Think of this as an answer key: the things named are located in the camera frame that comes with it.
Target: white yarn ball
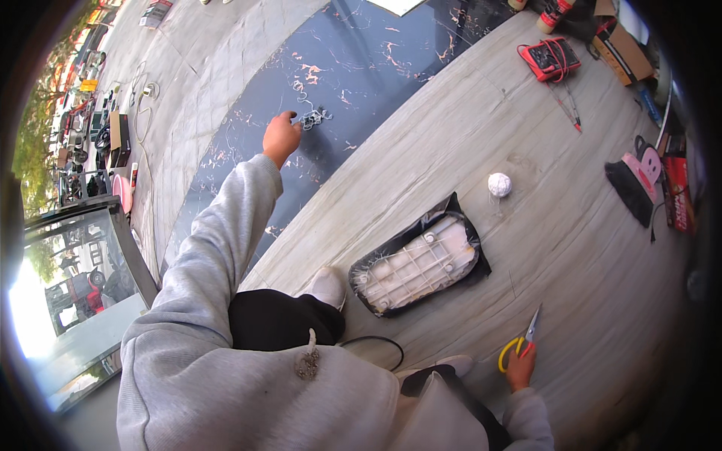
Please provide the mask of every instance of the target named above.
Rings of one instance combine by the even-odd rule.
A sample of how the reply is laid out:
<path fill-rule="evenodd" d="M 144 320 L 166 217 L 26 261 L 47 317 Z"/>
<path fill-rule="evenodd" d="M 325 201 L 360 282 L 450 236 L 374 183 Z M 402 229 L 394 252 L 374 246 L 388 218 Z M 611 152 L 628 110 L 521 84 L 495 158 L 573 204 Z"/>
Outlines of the white yarn ball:
<path fill-rule="evenodd" d="M 489 176 L 489 191 L 497 197 L 504 197 L 511 191 L 511 179 L 501 172 Z"/>

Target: scissor blade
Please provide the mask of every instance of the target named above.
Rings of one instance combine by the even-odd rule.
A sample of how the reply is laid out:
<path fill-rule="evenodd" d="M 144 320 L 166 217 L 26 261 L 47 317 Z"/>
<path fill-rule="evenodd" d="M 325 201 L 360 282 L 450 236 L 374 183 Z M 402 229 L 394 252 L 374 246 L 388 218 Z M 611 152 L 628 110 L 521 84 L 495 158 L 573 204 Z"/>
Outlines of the scissor blade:
<path fill-rule="evenodd" d="M 534 312 L 534 317 L 531 319 L 531 323 L 529 323 L 529 329 L 526 330 L 526 335 L 524 336 L 524 339 L 527 340 L 529 343 L 534 342 L 534 331 L 536 330 L 536 320 L 539 318 L 539 311 L 542 308 L 541 305 L 539 305 L 539 308 L 536 309 L 536 312 Z"/>

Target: sleeve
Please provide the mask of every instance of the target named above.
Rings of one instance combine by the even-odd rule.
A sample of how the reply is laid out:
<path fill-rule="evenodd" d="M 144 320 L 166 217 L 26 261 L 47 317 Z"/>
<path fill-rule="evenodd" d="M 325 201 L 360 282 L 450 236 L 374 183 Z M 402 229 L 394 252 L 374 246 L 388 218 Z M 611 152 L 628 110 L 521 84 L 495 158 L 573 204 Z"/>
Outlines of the sleeve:
<path fill-rule="evenodd" d="M 547 407 L 533 388 L 512 393 L 504 412 L 503 425 L 514 441 L 507 450 L 554 449 Z"/>
<path fill-rule="evenodd" d="M 123 345 L 164 329 L 230 347 L 228 305 L 282 191 L 278 168 L 266 155 L 236 166 L 193 221 L 152 309 L 131 324 Z"/>

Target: hand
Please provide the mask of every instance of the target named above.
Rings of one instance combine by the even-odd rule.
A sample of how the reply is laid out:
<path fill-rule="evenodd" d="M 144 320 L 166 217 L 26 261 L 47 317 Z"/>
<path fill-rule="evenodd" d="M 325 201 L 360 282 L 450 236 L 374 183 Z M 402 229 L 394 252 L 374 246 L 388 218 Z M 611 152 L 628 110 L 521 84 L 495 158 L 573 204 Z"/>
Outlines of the hand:
<path fill-rule="evenodd" d="M 276 163 L 279 170 L 301 142 L 301 127 L 299 121 L 291 125 L 291 119 L 296 117 L 295 111 L 284 111 L 266 127 L 264 135 L 264 155 Z"/>
<path fill-rule="evenodd" d="M 534 372 L 536 362 L 536 345 L 529 344 L 529 352 L 524 357 L 519 357 L 514 349 L 509 353 L 509 367 L 506 369 L 506 382 L 509 382 L 511 392 L 527 388 L 531 380 L 531 373 Z"/>

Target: scissors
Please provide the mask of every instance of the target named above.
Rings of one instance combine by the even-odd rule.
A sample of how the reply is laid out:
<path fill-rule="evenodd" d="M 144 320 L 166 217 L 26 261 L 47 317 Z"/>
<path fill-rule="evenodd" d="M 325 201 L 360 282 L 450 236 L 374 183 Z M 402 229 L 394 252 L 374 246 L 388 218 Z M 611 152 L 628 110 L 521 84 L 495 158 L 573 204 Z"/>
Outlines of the scissors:
<path fill-rule="evenodd" d="M 524 349 L 524 352 L 520 355 L 520 357 L 524 357 L 529 352 L 529 349 L 531 349 L 531 347 L 534 345 L 534 331 L 536 330 L 536 320 L 537 318 L 539 318 L 539 311 L 541 308 L 542 306 L 539 305 L 539 308 L 536 309 L 534 317 L 531 319 L 531 323 L 529 323 L 529 328 L 526 330 L 526 335 L 523 337 L 516 337 L 512 341 L 507 343 L 506 346 L 504 346 L 501 354 L 499 354 L 499 371 L 506 372 L 503 360 L 504 356 L 506 355 L 506 351 L 511 349 L 512 346 L 516 345 L 516 355 L 519 355 L 519 351 L 521 351 L 521 344 L 526 340 L 529 344 L 527 345 L 526 349 Z"/>

